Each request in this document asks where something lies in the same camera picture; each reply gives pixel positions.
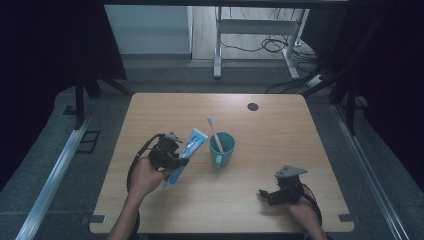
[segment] teal cup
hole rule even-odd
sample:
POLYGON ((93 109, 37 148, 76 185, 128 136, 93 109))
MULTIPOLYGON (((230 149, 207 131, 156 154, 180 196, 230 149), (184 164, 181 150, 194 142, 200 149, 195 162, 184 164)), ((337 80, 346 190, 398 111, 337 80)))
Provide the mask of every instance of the teal cup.
POLYGON ((209 141, 209 149, 211 152, 211 160, 216 168, 223 168, 230 163, 231 155, 233 155, 236 147, 236 140, 227 132, 217 132, 219 141, 221 142, 223 153, 219 151, 215 137, 211 136, 209 141))

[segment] hand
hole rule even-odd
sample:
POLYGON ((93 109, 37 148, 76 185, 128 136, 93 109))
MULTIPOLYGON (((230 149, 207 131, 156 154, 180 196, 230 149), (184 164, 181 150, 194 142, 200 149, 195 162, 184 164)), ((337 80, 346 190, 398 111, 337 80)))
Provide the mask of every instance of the hand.
POLYGON ((147 157, 141 157, 132 175, 129 195, 141 202, 147 194, 159 186, 162 180, 167 180, 172 171, 172 169, 156 171, 147 157))

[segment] wooden floor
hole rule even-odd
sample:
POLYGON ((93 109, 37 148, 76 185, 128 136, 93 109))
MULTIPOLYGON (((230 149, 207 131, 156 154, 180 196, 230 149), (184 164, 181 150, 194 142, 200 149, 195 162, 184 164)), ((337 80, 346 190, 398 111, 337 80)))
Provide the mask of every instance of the wooden floor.
MULTIPOLYGON (((215 7, 193 7, 193 59, 213 59, 216 43, 216 15, 215 7)), ((299 15, 299 10, 278 9, 278 8, 240 8, 223 7, 222 18, 233 19, 281 19, 295 20, 299 15)), ((234 46, 247 50, 255 50, 262 47, 262 41, 266 35, 248 34, 225 34, 222 35, 221 42, 228 46, 234 46)), ((273 36, 284 41, 281 36, 273 36)), ((276 50, 273 43, 267 45, 269 49, 276 50)), ((272 53, 261 49, 255 52, 243 51, 235 48, 228 48, 221 45, 222 59, 282 59, 281 53, 272 53)))

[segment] toothbrush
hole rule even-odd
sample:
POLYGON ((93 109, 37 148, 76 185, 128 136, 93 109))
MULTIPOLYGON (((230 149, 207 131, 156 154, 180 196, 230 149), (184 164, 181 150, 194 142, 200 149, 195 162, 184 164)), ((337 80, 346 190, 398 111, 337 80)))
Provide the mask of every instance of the toothbrush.
POLYGON ((213 133, 213 136, 215 138, 216 144, 218 145, 219 151, 221 153, 224 153, 224 149, 222 149, 222 145, 221 145, 221 142, 219 141, 218 135, 216 135, 215 129, 213 129, 213 119, 212 119, 211 116, 208 116, 208 123, 209 123, 209 125, 211 125, 212 133, 213 133))

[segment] cup handle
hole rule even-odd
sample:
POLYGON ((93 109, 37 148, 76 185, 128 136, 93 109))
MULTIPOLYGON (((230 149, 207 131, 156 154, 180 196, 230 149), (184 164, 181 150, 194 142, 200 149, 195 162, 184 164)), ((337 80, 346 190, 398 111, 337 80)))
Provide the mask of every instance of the cup handle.
POLYGON ((217 155, 215 158, 215 167, 221 168, 222 155, 217 155))

